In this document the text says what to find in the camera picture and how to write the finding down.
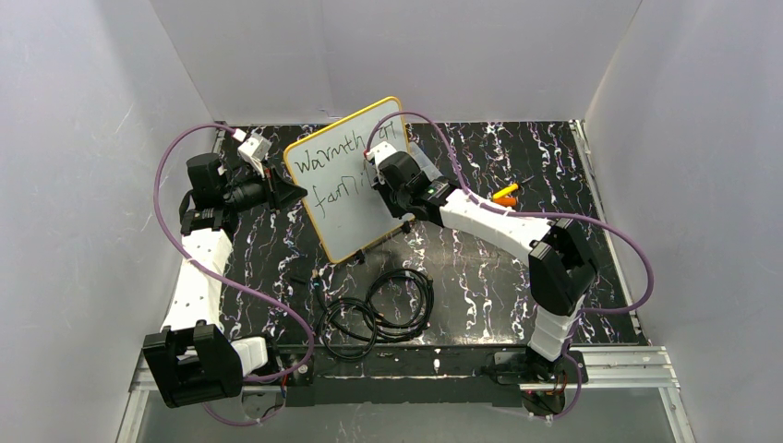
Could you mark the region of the yellow framed whiteboard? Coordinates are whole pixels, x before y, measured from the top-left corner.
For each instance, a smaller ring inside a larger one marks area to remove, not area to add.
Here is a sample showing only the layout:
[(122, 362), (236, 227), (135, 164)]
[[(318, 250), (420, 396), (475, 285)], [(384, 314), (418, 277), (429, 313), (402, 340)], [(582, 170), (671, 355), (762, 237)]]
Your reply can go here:
[(409, 222), (391, 216), (372, 188), (375, 167), (364, 156), (367, 138), (383, 117), (402, 109), (395, 97), (375, 102), (291, 145), (283, 160), (303, 198), (328, 260), (340, 263)]

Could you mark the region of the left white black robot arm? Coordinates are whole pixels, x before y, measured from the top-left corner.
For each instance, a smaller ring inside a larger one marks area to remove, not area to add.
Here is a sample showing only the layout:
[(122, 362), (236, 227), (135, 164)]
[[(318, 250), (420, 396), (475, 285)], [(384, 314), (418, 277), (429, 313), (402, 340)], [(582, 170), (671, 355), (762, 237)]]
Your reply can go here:
[(233, 250), (240, 212), (266, 205), (285, 209), (307, 195), (273, 166), (237, 183), (216, 153), (187, 161), (191, 188), (179, 207), (183, 259), (173, 300), (160, 331), (145, 337), (142, 353), (164, 403), (170, 408), (231, 398), (246, 377), (279, 353), (268, 335), (231, 341), (219, 327), (221, 281)]

